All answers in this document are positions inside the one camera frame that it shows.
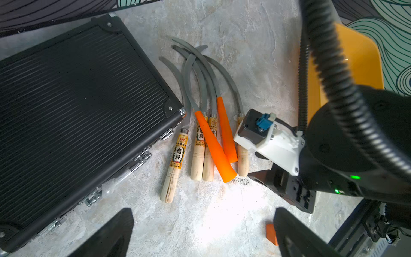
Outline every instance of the yellow chair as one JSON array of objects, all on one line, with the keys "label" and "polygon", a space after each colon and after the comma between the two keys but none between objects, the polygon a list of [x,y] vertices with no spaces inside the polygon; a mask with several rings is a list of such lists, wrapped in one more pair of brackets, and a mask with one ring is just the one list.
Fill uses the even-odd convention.
[{"label": "yellow chair", "polygon": [[[338,37],[354,81],[358,85],[384,89],[381,56],[370,38],[336,24]],[[308,61],[308,122],[328,100],[321,87],[313,58]]]}]

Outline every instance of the blue connector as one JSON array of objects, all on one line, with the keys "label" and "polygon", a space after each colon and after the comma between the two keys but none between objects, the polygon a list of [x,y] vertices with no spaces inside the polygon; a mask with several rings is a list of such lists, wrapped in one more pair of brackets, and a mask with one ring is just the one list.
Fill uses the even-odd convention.
[{"label": "blue connector", "polygon": [[273,122],[268,119],[269,117],[270,115],[268,113],[265,113],[257,120],[256,125],[259,128],[259,132],[268,130],[272,125]]}]

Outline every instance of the yellow label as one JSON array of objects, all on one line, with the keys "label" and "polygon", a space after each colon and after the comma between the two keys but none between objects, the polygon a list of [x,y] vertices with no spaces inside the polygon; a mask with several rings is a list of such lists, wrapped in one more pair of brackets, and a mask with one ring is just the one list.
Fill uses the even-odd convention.
[{"label": "yellow label", "polygon": [[196,143],[194,145],[196,146],[206,146],[206,140],[204,139],[204,134],[203,131],[200,128],[199,123],[197,122],[197,133],[196,133]]},{"label": "yellow label", "polygon": [[184,158],[185,148],[187,147],[188,135],[180,133],[177,143],[175,144],[173,157],[170,162],[170,167],[181,169],[182,160]]},{"label": "yellow label", "polygon": [[210,117],[208,119],[208,126],[210,126],[211,132],[217,138],[217,118]]}]

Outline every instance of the metal latch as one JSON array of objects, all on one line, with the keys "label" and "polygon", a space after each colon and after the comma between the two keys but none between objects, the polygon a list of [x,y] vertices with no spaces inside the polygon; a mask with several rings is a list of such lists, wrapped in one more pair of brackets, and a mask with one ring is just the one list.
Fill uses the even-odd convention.
[{"label": "metal latch", "polygon": [[103,189],[101,186],[97,187],[93,193],[89,194],[86,198],[84,198],[83,201],[80,202],[80,204],[82,202],[84,202],[87,207],[92,206],[93,203],[95,203],[98,199],[100,199],[100,197],[103,195]]},{"label": "metal latch", "polygon": [[64,221],[66,221],[66,216],[62,216],[61,218],[56,219],[55,221],[53,221],[52,223],[50,223],[50,225],[48,225],[47,227],[45,227],[42,231],[40,231],[37,236],[40,236],[42,234],[44,234],[47,231],[54,231],[56,228],[58,228],[59,226],[61,226],[62,223],[64,223]]},{"label": "metal latch", "polygon": [[169,138],[172,134],[174,134],[174,130],[172,128],[169,128],[163,135],[160,136],[161,140],[166,140]]},{"label": "metal latch", "polygon": [[151,153],[148,151],[150,147],[144,149],[137,157],[134,158],[134,161],[137,161],[133,166],[130,167],[131,172],[135,172],[138,168],[140,168],[146,160],[150,159]]}]

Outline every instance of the black cable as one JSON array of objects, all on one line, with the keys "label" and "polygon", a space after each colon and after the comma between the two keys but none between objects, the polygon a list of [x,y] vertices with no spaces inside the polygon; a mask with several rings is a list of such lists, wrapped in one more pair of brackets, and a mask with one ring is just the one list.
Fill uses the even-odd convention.
[{"label": "black cable", "polygon": [[275,118],[275,122],[277,122],[277,123],[283,125],[284,127],[288,128],[288,129],[291,131],[291,133],[292,133],[295,137],[297,137],[297,134],[296,134],[295,130],[294,130],[293,127],[290,126],[287,122],[283,121],[283,120],[280,119],[280,118]]},{"label": "black cable", "polygon": [[398,230],[399,230],[404,236],[411,237],[411,235],[408,234],[407,232],[405,232],[404,230],[402,230],[402,228],[398,227]]},{"label": "black cable", "polygon": [[397,229],[398,229],[398,227],[397,227],[397,226],[394,227],[393,224],[391,224],[391,223],[386,224],[385,227],[384,227],[383,230],[382,230],[383,237],[385,237],[385,236],[386,236],[387,234],[389,234],[389,233],[394,232],[394,231],[397,230]]},{"label": "black cable", "polygon": [[298,60],[298,130],[303,132],[307,129],[308,123],[308,57],[308,39],[302,28]]},{"label": "black cable", "polygon": [[377,124],[339,44],[328,0],[300,0],[303,26],[331,113],[344,135],[376,166],[411,184],[411,159]]}]

